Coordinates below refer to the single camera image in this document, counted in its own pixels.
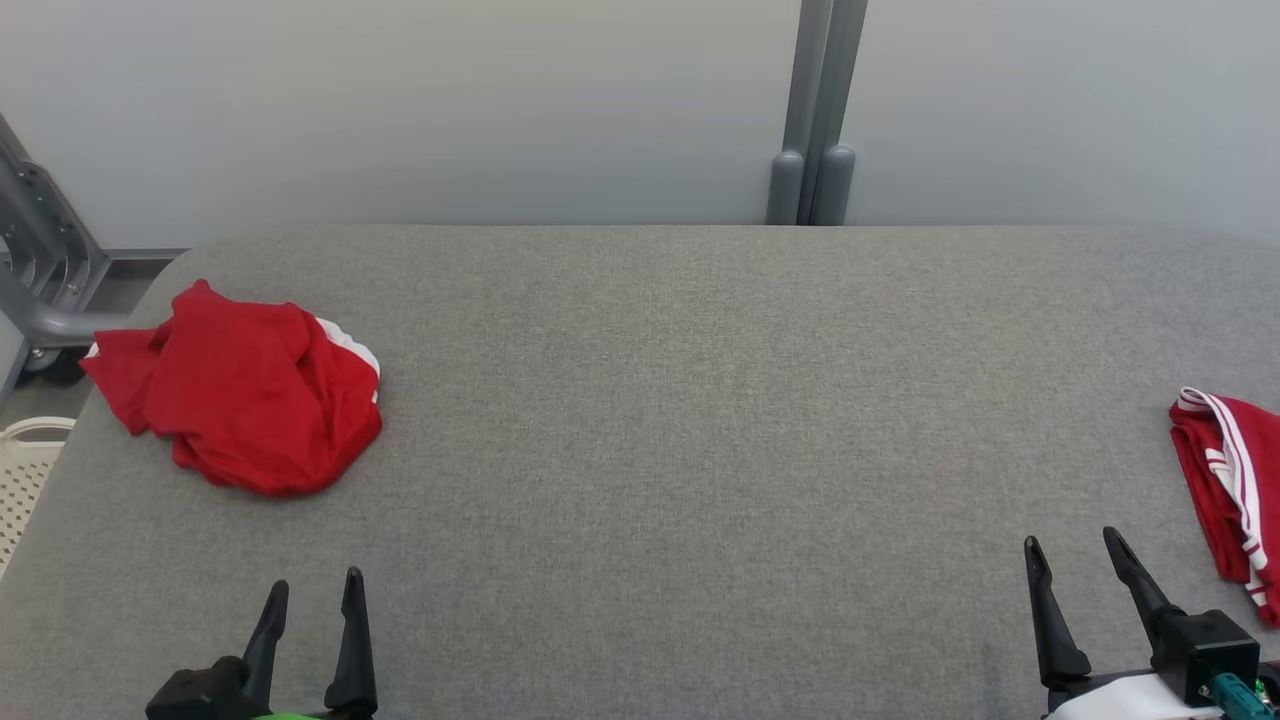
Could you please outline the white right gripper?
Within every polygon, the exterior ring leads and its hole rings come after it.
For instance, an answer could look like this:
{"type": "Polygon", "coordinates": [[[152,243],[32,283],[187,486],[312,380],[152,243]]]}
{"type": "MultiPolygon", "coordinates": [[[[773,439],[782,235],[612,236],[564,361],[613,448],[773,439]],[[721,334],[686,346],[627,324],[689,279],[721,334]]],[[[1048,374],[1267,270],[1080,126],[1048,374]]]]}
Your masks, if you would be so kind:
{"type": "MultiPolygon", "coordinates": [[[[1120,530],[1102,529],[1105,547],[1116,578],[1128,588],[1151,646],[1164,646],[1167,618],[1185,616],[1170,601],[1139,560],[1120,530]]],[[[1039,683],[1047,691],[1068,691],[1092,673],[1087,655],[1076,647],[1053,593],[1053,574],[1039,541],[1028,536],[1023,542],[1027,584],[1039,683]]],[[[1193,706],[1157,674],[1123,676],[1083,696],[1068,700],[1046,719],[1216,719],[1216,705],[1193,706]]]]}

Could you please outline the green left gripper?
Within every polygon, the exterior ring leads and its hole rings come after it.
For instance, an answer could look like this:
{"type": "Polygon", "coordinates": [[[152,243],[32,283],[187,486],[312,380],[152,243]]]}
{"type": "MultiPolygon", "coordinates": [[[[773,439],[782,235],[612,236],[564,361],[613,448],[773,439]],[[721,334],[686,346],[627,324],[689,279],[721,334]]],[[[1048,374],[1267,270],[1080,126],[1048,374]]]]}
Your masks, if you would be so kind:
{"type": "Polygon", "coordinates": [[[379,708],[378,682],[372,659],[372,633],[369,603],[361,570],[346,573],[340,614],[344,620],[335,674],[325,691],[324,714],[270,714],[270,693],[276,644],[285,630],[289,585],[280,579],[271,585],[257,625],[242,656],[247,675],[242,691],[255,714],[253,720],[330,720],[333,717],[374,717],[379,708]]]}

